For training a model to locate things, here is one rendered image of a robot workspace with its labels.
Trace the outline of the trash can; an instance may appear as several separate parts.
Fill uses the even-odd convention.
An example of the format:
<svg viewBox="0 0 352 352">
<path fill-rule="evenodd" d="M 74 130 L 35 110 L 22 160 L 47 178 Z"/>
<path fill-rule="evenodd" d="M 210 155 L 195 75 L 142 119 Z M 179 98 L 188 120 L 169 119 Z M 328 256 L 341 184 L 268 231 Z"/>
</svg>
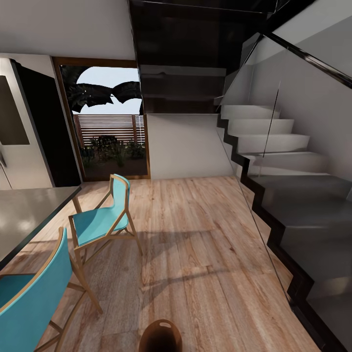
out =
<svg viewBox="0 0 352 352">
<path fill-rule="evenodd" d="M 171 328 L 161 326 L 160 323 L 168 323 Z M 177 326 L 167 319 L 153 321 L 141 336 L 138 352 L 183 352 L 182 338 Z"/>
</svg>

